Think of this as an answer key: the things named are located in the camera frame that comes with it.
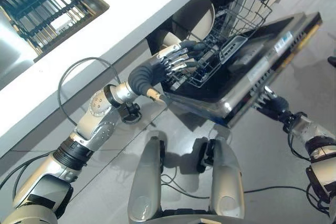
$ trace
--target sink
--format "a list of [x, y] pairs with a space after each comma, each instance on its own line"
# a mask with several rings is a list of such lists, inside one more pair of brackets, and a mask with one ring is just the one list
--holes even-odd
[[0, 0], [0, 89], [108, 8], [103, 0]]

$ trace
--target dish drying rack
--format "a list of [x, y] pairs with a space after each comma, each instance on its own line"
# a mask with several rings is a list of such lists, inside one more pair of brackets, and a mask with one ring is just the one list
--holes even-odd
[[79, 27], [96, 12], [85, 0], [1, 0], [3, 13], [39, 58], [60, 42], [60, 35]]

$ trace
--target humanoid robot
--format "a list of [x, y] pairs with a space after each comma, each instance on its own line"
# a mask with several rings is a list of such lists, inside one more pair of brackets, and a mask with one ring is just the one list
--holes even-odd
[[[91, 98], [88, 111], [69, 137], [32, 173], [18, 191], [15, 210], [4, 224], [57, 223], [71, 199], [71, 183], [80, 175], [95, 151], [110, 137], [118, 119], [136, 122], [139, 107], [133, 101], [140, 95], [155, 102], [169, 103], [154, 89], [174, 72], [194, 68], [202, 44], [184, 41], [167, 47], [136, 67], [128, 81], [107, 85]], [[264, 87], [266, 98], [257, 109], [283, 123], [283, 130], [301, 139], [310, 166], [306, 169], [318, 198], [329, 204], [330, 223], [336, 223], [336, 140], [335, 136], [312, 122], [304, 113], [293, 114], [287, 101]], [[160, 175], [164, 161], [164, 143], [151, 138], [135, 172], [128, 204], [130, 223], [249, 223], [244, 219], [244, 192], [237, 158], [221, 139], [209, 140], [203, 149], [198, 169], [212, 166], [213, 181], [208, 211], [178, 209], [162, 211]]]

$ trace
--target white countertop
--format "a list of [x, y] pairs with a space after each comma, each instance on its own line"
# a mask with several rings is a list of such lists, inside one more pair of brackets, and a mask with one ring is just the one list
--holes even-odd
[[[0, 157], [58, 108], [58, 81], [72, 63], [86, 57], [115, 62], [189, 0], [104, 1], [105, 13], [0, 91]], [[102, 71], [91, 62], [78, 67], [65, 82], [68, 97]]]

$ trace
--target label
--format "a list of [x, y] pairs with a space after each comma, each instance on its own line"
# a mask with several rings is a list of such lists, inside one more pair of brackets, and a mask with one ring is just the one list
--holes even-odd
[[263, 57], [248, 73], [247, 78], [251, 83], [254, 83], [259, 79], [260, 73], [263, 75], [264, 71], [269, 67], [268, 61]]
[[279, 41], [275, 44], [274, 49], [277, 53], [279, 53], [289, 41], [293, 38], [293, 35], [290, 31], [288, 31]]

